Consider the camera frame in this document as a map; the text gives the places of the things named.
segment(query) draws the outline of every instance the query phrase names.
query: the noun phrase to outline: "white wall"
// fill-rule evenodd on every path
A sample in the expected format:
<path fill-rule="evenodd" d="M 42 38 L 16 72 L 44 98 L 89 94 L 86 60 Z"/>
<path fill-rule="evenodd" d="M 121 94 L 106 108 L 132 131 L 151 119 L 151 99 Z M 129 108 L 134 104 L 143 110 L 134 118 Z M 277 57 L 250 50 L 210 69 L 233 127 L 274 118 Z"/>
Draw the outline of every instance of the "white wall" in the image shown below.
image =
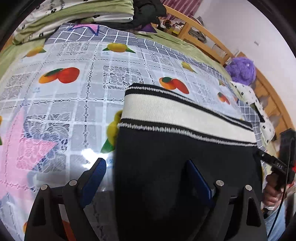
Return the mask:
<path fill-rule="evenodd" d="M 254 61 L 296 126 L 296 58 L 273 24 L 247 0 L 203 0 L 198 16 L 232 53 L 239 49 Z"/>

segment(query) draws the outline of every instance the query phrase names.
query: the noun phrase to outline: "orange fruit print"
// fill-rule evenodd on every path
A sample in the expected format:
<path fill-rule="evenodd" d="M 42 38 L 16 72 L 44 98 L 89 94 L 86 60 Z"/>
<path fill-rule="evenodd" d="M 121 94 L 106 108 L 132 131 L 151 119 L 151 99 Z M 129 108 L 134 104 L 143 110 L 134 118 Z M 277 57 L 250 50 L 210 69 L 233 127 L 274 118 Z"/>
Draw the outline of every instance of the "orange fruit print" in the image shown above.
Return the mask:
<path fill-rule="evenodd" d="M 72 83 L 75 81 L 80 73 L 80 70 L 75 67 L 70 68 L 59 68 L 47 72 L 39 78 L 40 84 L 46 84 L 59 79 L 60 82 L 64 84 Z"/>
<path fill-rule="evenodd" d="M 222 102 L 225 102 L 227 104 L 230 104 L 229 100 L 225 97 L 224 94 L 222 94 L 221 92 L 218 92 L 218 97 L 219 97 L 219 100 L 222 101 Z"/>
<path fill-rule="evenodd" d="M 40 78 L 39 78 L 39 83 L 40 84 L 46 84 L 46 83 L 49 83 L 51 81 L 54 81 L 57 79 L 57 73 L 56 74 L 53 74 L 53 75 L 50 75 L 50 76 L 45 76 L 46 74 L 42 75 Z"/>
<path fill-rule="evenodd" d="M 159 79 L 159 83 L 161 84 L 161 86 L 167 90 L 174 90 L 176 89 L 176 86 L 173 84 L 172 81 L 166 83 L 166 82 L 163 82 L 163 78 L 160 78 Z"/>
<path fill-rule="evenodd" d="M 79 73 L 80 73 L 80 70 L 75 67 L 66 68 L 58 72 L 57 78 L 59 79 L 60 82 L 64 84 L 68 84 L 75 81 Z"/>
<path fill-rule="evenodd" d="M 178 89 L 184 94 L 189 94 L 189 90 L 187 89 L 186 85 L 180 81 L 179 79 L 173 79 L 170 77 L 163 77 L 159 79 L 159 83 L 161 86 L 167 90 L 174 90 Z"/>

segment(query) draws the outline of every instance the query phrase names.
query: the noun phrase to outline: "pink star print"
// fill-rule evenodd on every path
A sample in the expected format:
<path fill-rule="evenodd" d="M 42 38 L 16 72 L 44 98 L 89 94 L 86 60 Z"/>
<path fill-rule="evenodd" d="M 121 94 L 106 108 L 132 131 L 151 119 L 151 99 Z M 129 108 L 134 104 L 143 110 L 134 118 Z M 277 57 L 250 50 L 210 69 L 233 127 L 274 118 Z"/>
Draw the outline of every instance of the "pink star print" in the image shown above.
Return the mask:
<path fill-rule="evenodd" d="M 20 199 L 31 199 L 28 172 L 57 144 L 24 137 L 24 109 L 13 119 L 3 142 L 0 161 L 0 199 L 8 192 Z"/>
<path fill-rule="evenodd" d="M 74 25 L 69 30 L 73 30 L 73 29 L 77 29 L 77 28 L 81 28 L 81 27 L 87 27 L 96 36 L 98 36 L 98 34 L 99 34 L 99 26 L 97 24 L 78 24 L 78 25 Z"/>

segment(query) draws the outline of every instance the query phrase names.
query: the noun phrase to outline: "white knit stripe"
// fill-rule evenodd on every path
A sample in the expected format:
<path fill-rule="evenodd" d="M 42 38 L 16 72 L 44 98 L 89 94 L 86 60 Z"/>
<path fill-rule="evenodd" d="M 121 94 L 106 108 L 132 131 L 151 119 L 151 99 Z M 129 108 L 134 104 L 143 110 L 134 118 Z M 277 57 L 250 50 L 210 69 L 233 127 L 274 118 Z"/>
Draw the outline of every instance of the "white knit stripe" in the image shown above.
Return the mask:
<path fill-rule="evenodd" d="M 206 142 L 212 142 L 212 143 L 217 143 L 217 144 L 222 144 L 222 145 L 232 145 L 232 146 L 257 146 L 255 143 L 239 143 L 239 142 L 231 142 L 231 141 L 222 141 L 218 140 L 215 138 L 208 138 L 208 137 L 203 137 L 200 135 L 196 135 L 190 131 L 187 130 L 182 130 L 178 128 L 171 128 L 171 127 L 159 127 L 159 126 L 145 126 L 145 125 L 134 125 L 130 123 L 125 123 L 125 122 L 120 122 L 118 127 L 126 127 L 130 129 L 136 129 L 136 130 L 143 130 L 143 131 L 157 131 L 157 132 L 166 132 L 166 133 L 175 133 L 175 134 L 180 134 L 184 136 L 191 137 L 193 139 L 201 140 L 201 141 L 206 141 Z"/>
<path fill-rule="evenodd" d="M 196 102 L 194 102 L 194 101 L 192 101 L 192 100 L 190 100 L 190 99 L 188 99 L 188 98 L 186 98 L 186 97 L 183 97 L 183 96 L 180 96 L 180 95 L 175 94 L 175 93 L 173 93 L 173 92 L 166 91 L 166 90 L 162 90 L 162 89 L 156 89 L 156 88 L 151 88 L 151 87 L 146 87 L 146 86 L 130 86 L 130 87 L 128 87 L 128 88 L 126 89 L 126 91 L 127 91 L 127 90 L 145 90 L 145 91 L 159 92 L 159 93 L 162 93 L 162 94 L 168 94 L 168 95 L 171 95 L 171 96 L 177 97 L 177 98 L 179 98 L 179 99 L 181 99 L 181 100 L 187 101 L 187 102 L 189 102 L 189 103 L 192 103 L 192 104 L 196 104 L 196 105 L 198 105 Z M 229 121 L 231 121 L 231 122 L 233 122 L 233 123 L 236 123 L 236 124 L 238 124 L 238 125 L 241 125 L 241 126 L 243 126 L 243 127 L 245 127 L 245 128 L 248 128 L 248 129 L 252 130 L 252 127 L 247 126 L 247 125 L 245 125 L 245 124 L 243 124 L 243 123 L 241 123 L 241 122 L 239 122 L 239 121 L 237 121 L 237 120 L 234 120 L 234 119 L 232 119 L 232 118 L 229 118 L 228 116 L 223 115 L 222 113 L 216 112 L 216 111 L 214 111 L 214 110 L 210 110 L 210 109 L 208 109 L 207 107 L 204 107 L 204 106 L 203 106 L 203 108 L 206 109 L 206 110 L 209 110 L 209 111 L 211 111 L 211 112 L 213 112 L 213 113 L 215 113 L 216 115 L 220 115 L 221 117 L 223 117 L 223 118 L 225 118 L 225 119 L 227 119 L 227 120 L 229 120 Z"/>
<path fill-rule="evenodd" d="M 213 138 L 256 143 L 255 135 L 251 130 L 241 128 L 192 106 L 154 95 L 126 95 L 121 118 L 167 123 L 204 133 Z"/>

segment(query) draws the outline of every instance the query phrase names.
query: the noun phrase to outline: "black cable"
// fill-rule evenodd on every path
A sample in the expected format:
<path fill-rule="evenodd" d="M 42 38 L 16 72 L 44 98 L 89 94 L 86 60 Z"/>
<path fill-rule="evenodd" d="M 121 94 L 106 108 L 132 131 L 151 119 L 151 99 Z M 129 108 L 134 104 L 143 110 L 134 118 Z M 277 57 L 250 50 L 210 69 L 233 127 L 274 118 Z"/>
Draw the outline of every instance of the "black cable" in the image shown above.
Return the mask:
<path fill-rule="evenodd" d="M 290 145 L 289 145 L 289 162 L 288 162 L 288 166 L 287 166 L 286 182 L 285 182 L 285 186 L 284 186 L 283 197 L 282 197 L 282 199 L 281 199 L 281 203 L 280 203 L 280 205 L 279 205 L 279 209 L 278 209 L 277 212 L 276 212 L 276 217 L 275 217 L 274 222 L 273 222 L 273 224 L 272 224 L 272 226 L 271 226 L 271 228 L 270 228 L 270 230 L 269 230 L 269 233 L 268 233 L 268 235 L 267 235 L 267 238 L 269 238 L 269 236 L 270 236 L 270 234 L 271 234 L 271 232 L 272 232 L 272 229 L 274 228 L 274 225 L 275 225 L 275 223 L 276 223 L 277 217 L 278 217 L 279 212 L 280 212 L 280 210 L 281 210 L 281 206 L 283 205 L 283 202 L 284 202 L 284 199 L 285 199 L 286 187 L 287 187 L 287 183 L 288 183 L 288 175 L 289 175 L 289 165 L 290 165 L 290 161 L 291 161 L 291 145 L 292 145 L 292 141 L 294 141 L 294 140 L 295 140 L 295 139 L 292 138 L 291 141 L 290 141 Z"/>

